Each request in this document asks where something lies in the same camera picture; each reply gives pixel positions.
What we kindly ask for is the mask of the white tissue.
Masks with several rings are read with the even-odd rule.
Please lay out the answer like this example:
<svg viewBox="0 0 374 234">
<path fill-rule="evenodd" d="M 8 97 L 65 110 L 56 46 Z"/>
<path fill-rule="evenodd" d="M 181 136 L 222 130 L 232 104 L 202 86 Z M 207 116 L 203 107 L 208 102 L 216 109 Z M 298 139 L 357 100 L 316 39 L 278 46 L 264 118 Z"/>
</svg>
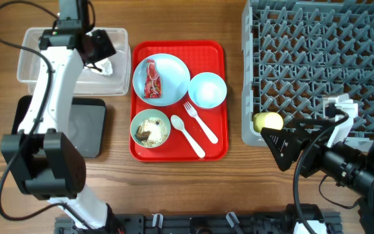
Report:
<svg viewBox="0 0 374 234">
<path fill-rule="evenodd" d="M 89 64 L 85 68 L 99 75 L 111 76 L 113 73 L 112 63 L 108 58 Z"/>
</svg>

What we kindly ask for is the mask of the yellow cup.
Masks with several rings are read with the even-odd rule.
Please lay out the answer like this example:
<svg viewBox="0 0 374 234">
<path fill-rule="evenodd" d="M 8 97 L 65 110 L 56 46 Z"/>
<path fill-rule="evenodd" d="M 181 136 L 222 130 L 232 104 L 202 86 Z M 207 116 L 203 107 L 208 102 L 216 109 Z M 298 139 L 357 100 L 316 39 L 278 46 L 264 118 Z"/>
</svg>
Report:
<svg viewBox="0 0 374 234">
<path fill-rule="evenodd" d="M 257 133 L 260 133 L 264 127 L 281 130 L 283 126 L 284 120 L 276 112 L 260 112 L 253 116 L 253 127 Z"/>
</svg>

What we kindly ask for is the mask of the red snack wrapper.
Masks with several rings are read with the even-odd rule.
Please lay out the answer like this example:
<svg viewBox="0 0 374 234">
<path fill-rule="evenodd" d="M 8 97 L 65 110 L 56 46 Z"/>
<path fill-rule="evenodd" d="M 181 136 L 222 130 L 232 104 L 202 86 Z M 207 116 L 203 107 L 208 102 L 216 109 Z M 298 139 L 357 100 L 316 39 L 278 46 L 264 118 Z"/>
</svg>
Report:
<svg viewBox="0 0 374 234">
<path fill-rule="evenodd" d="M 162 96 L 162 84 L 156 69 L 156 63 L 152 59 L 147 59 L 146 64 L 147 76 L 145 78 L 144 96 L 145 98 L 160 98 Z"/>
</svg>

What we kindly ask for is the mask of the green bowl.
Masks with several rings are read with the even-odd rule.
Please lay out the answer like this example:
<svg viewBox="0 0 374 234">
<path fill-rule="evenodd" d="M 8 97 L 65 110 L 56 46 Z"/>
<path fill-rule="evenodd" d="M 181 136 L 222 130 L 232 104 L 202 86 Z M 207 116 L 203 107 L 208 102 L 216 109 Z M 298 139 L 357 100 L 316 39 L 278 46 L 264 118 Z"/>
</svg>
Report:
<svg viewBox="0 0 374 234">
<path fill-rule="evenodd" d="M 130 136 L 143 148 L 157 148 L 169 138 L 171 124 L 160 110 L 145 109 L 134 116 L 130 126 Z"/>
</svg>

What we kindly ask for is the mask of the light blue bowl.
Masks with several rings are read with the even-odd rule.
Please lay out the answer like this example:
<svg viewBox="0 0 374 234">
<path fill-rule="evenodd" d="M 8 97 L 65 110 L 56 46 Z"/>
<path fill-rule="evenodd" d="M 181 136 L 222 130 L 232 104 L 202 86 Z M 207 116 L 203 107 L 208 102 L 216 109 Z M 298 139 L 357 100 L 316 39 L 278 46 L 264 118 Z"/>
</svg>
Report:
<svg viewBox="0 0 374 234">
<path fill-rule="evenodd" d="M 189 83 L 188 95 L 192 102 L 202 109 L 220 106 L 227 97 L 227 85 L 217 74 L 199 73 Z"/>
</svg>

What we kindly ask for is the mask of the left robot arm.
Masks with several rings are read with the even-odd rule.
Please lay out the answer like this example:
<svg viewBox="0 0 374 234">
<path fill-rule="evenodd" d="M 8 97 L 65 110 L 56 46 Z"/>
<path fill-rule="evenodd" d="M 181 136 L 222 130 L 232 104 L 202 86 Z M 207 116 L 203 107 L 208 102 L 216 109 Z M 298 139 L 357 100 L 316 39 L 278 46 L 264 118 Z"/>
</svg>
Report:
<svg viewBox="0 0 374 234">
<path fill-rule="evenodd" d="M 92 233 L 119 233 L 121 224 L 109 204 L 86 184 L 86 163 L 68 138 L 69 114 L 77 79 L 85 67 L 116 52 L 107 33 L 95 28 L 89 1 L 61 1 L 53 26 L 34 54 L 40 74 L 24 118 L 4 135 L 0 150 L 20 192 L 60 207 L 75 225 Z"/>
</svg>

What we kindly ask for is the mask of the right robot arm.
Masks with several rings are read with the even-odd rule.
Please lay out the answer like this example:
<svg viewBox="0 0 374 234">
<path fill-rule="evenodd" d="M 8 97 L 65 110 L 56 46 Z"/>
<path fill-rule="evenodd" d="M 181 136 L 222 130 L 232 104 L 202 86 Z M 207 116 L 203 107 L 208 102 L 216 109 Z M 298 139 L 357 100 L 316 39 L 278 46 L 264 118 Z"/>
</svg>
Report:
<svg viewBox="0 0 374 234">
<path fill-rule="evenodd" d="M 366 233 L 374 233 L 374 142 L 368 154 L 343 142 L 327 146 L 331 132 L 342 123 L 321 120 L 319 124 L 322 128 L 313 133 L 303 127 L 294 132 L 265 127 L 261 135 L 280 170 L 288 170 L 297 161 L 297 175 L 310 177 L 322 171 L 338 186 L 358 193 L 360 223 Z"/>
</svg>

